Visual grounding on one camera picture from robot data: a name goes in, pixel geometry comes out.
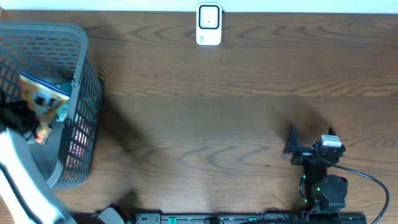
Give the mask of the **large snack chip bag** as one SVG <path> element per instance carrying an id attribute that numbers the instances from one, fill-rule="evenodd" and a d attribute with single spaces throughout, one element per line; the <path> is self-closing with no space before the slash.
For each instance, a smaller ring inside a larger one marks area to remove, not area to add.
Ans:
<path id="1" fill-rule="evenodd" d="M 34 119 L 39 122 L 30 144 L 45 144 L 52 132 L 50 124 L 59 108 L 68 103 L 70 94 L 27 72 L 19 74 L 19 87 L 21 100 L 27 103 L 28 109 L 34 112 Z"/>

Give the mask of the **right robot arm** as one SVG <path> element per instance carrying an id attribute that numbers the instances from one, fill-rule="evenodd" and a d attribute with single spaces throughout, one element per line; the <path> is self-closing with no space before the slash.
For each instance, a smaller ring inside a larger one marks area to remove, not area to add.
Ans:
<path id="1" fill-rule="evenodd" d="M 303 167 L 299 192 L 306 209 L 300 212 L 307 223 L 342 223 L 340 210 L 345 208 L 348 181 L 329 174 L 327 169 L 337 162 L 346 148 L 333 128 L 310 147 L 299 146 L 296 128 L 291 125 L 283 153 L 292 156 L 290 163 Z"/>

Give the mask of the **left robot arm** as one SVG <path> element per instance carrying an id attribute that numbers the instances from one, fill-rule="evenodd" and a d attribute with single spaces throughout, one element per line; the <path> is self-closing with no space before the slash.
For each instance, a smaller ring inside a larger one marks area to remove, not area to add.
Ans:
<path id="1" fill-rule="evenodd" d="M 15 223 L 76 223 L 29 151 L 24 134 L 32 134 L 38 124 L 27 103 L 10 103 L 1 92 L 1 197 Z"/>

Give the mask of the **mint green wipes packet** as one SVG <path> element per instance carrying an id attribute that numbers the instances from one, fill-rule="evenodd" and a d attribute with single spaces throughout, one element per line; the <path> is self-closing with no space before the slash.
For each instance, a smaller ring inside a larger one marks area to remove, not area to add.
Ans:
<path id="1" fill-rule="evenodd" d="M 63 84 L 58 85 L 58 87 L 61 90 L 68 93 L 69 95 L 72 92 L 72 84 L 71 83 L 63 83 Z M 57 111 L 57 118 L 56 118 L 57 122 L 64 122 L 64 120 L 67 118 L 68 109 L 69 109 L 69 101 L 67 101 L 61 107 L 59 107 L 59 109 Z"/>

